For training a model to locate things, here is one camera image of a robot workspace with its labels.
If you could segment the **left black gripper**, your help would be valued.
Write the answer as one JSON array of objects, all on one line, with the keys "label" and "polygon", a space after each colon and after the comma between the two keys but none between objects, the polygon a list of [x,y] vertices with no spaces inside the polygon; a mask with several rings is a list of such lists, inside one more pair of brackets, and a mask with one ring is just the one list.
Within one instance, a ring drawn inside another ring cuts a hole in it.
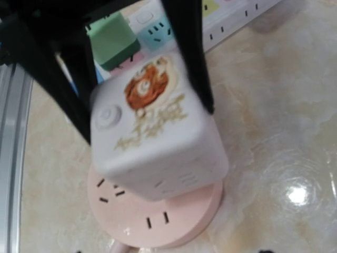
[{"label": "left black gripper", "polygon": [[[1,61],[19,63],[90,143],[90,96],[96,72],[83,30],[86,14],[87,1],[1,1]],[[56,60],[54,51],[59,48],[75,87]]]}]

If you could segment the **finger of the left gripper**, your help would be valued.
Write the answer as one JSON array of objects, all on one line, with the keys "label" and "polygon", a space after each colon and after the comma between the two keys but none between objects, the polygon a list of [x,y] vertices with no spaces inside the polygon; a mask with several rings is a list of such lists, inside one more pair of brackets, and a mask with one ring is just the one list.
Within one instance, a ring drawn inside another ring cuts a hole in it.
[{"label": "finger of the left gripper", "polygon": [[174,32],[192,88],[209,114],[214,113],[214,98],[203,51],[202,2],[195,0],[161,1]]}]

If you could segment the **white multicolour power strip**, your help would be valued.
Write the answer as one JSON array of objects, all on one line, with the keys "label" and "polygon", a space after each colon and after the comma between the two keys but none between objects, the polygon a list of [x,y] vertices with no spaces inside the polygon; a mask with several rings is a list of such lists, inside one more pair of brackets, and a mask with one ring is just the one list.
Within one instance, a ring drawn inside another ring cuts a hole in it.
[{"label": "white multicolour power strip", "polygon": [[161,1],[148,1],[129,17],[121,12],[91,21],[86,27],[92,42],[98,83],[124,73],[141,60],[173,50],[177,35],[187,48],[202,45],[206,52],[247,25],[277,1],[192,1],[182,9],[173,1],[173,24]]}]

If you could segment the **pink round socket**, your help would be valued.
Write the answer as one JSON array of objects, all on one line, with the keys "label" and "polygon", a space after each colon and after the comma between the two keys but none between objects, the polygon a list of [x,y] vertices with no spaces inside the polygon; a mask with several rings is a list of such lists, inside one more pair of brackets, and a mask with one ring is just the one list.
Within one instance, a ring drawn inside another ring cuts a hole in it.
[{"label": "pink round socket", "polygon": [[221,203],[223,183],[148,202],[90,168],[87,195],[95,219],[113,239],[134,248],[171,248],[188,243],[206,229]]}]

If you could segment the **green plug adapter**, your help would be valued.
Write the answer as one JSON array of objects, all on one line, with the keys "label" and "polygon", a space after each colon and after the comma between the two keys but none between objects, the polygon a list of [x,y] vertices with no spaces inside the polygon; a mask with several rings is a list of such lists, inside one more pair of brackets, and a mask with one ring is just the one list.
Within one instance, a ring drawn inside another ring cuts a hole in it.
[{"label": "green plug adapter", "polygon": [[93,58],[111,71],[137,53],[141,45],[121,12],[107,15],[86,26]]}]

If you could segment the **white cube socket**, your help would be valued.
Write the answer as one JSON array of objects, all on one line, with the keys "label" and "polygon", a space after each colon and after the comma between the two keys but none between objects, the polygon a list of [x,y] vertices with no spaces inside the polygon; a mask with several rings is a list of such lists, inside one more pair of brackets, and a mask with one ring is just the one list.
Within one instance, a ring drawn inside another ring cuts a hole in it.
[{"label": "white cube socket", "polygon": [[99,175],[149,201],[219,182],[229,169],[214,117],[176,51],[142,60],[94,90],[91,147]]}]

